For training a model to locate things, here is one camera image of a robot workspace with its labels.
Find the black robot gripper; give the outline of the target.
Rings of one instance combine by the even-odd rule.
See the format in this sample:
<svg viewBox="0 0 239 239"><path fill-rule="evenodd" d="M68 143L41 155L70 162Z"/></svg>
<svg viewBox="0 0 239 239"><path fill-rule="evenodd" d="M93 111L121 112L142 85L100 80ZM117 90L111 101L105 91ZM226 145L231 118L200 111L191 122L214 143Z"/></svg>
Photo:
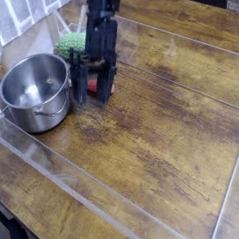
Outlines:
<svg viewBox="0 0 239 239"><path fill-rule="evenodd" d="M86 43L83 53L70 49L70 72L74 99L79 104L84 104L87 95L87 66L85 58L91 62L99 62L97 77L97 99L102 103L108 103L115 78L116 59L115 52L117 41L117 22L109 17L95 19L87 17Z"/></svg>

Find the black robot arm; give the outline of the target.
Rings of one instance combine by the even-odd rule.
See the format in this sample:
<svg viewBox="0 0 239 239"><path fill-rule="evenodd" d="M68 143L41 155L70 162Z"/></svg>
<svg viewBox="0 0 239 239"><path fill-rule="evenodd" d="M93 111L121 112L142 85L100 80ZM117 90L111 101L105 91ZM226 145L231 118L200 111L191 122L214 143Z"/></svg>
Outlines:
<svg viewBox="0 0 239 239"><path fill-rule="evenodd" d="M86 43L84 51L69 48L71 84L74 99L84 104L90 69L98 73L97 99L107 103L115 78L118 23L113 19L120 0L87 0Z"/></svg>

